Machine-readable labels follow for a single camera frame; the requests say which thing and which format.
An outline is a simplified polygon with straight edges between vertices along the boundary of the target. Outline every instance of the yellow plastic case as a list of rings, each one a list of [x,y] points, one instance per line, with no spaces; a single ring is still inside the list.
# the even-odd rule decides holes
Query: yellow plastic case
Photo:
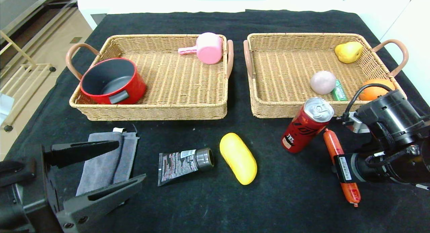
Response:
[[[241,138],[230,132],[222,137],[219,149],[238,181],[250,184],[257,174],[257,163]]]

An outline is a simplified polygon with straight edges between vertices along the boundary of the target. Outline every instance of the wicker basket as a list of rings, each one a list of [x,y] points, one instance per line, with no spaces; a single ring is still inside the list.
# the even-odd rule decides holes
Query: wicker basket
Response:
[[[364,46],[357,62],[345,64],[338,60],[335,46],[357,41]],[[403,62],[392,73],[376,52],[385,44],[394,42],[403,51]],[[349,101],[334,101],[331,94],[316,94],[310,88],[310,78],[317,71],[328,70],[338,78],[346,96],[351,99],[364,81],[385,78],[396,89],[403,90],[394,76],[407,62],[407,50],[398,40],[388,40],[371,48],[358,34],[250,34],[243,42],[248,69],[252,114],[258,118],[294,117],[298,108],[311,97],[327,100],[341,115]],[[357,100],[352,111],[368,101]]]
[[[198,35],[116,35],[109,37],[91,66],[113,57],[132,60],[146,83],[136,104],[96,104],[77,86],[69,104],[92,121],[217,120],[227,114],[227,86],[232,70],[233,45],[223,41],[223,59],[207,65],[195,54],[179,55],[178,48],[194,46]],[[70,57],[81,43],[74,45]]]

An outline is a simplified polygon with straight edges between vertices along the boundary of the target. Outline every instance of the orange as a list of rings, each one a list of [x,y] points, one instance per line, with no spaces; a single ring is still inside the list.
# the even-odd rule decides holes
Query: orange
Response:
[[[385,79],[367,80],[366,82],[363,83],[363,85],[373,84],[373,83],[386,85],[386,86],[390,87],[392,90],[395,89],[394,84],[390,80],[385,80]],[[369,88],[364,89],[363,92],[361,92],[360,100],[374,100],[379,95],[384,95],[387,93],[388,93],[388,91],[383,89],[383,88],[369,87]]]

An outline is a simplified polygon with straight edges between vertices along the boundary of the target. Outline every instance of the pot handle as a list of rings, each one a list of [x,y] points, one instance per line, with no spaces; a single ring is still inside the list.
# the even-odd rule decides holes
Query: pot handle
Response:
[[[228,79],[230,77],[231,71],[233,69],[234,53],[233,53],[233,41],[232,40],[227,41],[227,49],[228,49],[228,55],[227,55],[227,74],[225,75],[226,79]]]
[[[129,94],[127,93],[127,91],[123,90],[123,91],[119,92],[118,94],[114,94],[112,96],[109,96],[109,101],[111,102],[111,104],[116,104],[118,102],[125,100],[128,97],[129,97]]]
[[[243,52],[245,53],[245,63],[246,69],[248,71],[248,76],[252,79],[252,75],[254,74],[254,66],[252,66],[251,54],[249,51],[249,44],[247,40],[243,41]]]
[[[86,44],[86,43],[83,43],[83,42],[80,42],[80,43],[77,43],[77,44],[75,44],[75,45],[73,45],[70,49],[69,49],[69,51],[67,52],[67,54],[66,54],[66,65],[67,65],[67,68],[69,68],[69,70],[72,72],[72,74],[73,75],[75,75],[75,77],[78,79],[78,80],[81,80],[81,78],[82,78],[82,74],[80,73],[80,72],[78,72],[76,69],[75,69],[75,67],[72,65],[72,56],[73,56],[73,54],[75,54],[75,52],[76,52],[76,50],[78,49],[78,48],[80,48],[80,47],[86,47],[86,48],[88,48],[92,53],[94,53],[96,56],[97,55],[100,55],[100,52],[99,51],[97,51],[95,48],[93,48],[92,46],[90,46],[90,45],[88,45],[88,44]]]
[[[401,49],[401,51],[403,53],[403,60],[402,60],[402,62],[399,64],[399,66],[397,68],[395,68],[391,72],[391,75],[395,77],[402,70],[402,68],[406,65],[406,63],[407,63],[407,61],[409,59],[409,52],[407,51],[407,48],[404,45],[404,43],[401,42],[401,41],[399,41],[399,40],[396,40],[396,39],[389,39],[387,41],[381,42],[381,44],[379,44],[378,46],[372,48],[372,51],[377,52],[377,51],[379,51],[381,48],[383,48],[385,45],[387,45],[390,42],[396,44]]]

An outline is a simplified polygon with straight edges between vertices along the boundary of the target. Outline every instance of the yellow pear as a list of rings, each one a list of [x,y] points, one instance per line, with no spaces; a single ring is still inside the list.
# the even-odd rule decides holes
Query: yellow pear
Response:
[[[363,45],[359,42],[347,42],[335,47],[335,54],[340,62],[353,63],[358,60],[363,52]]]

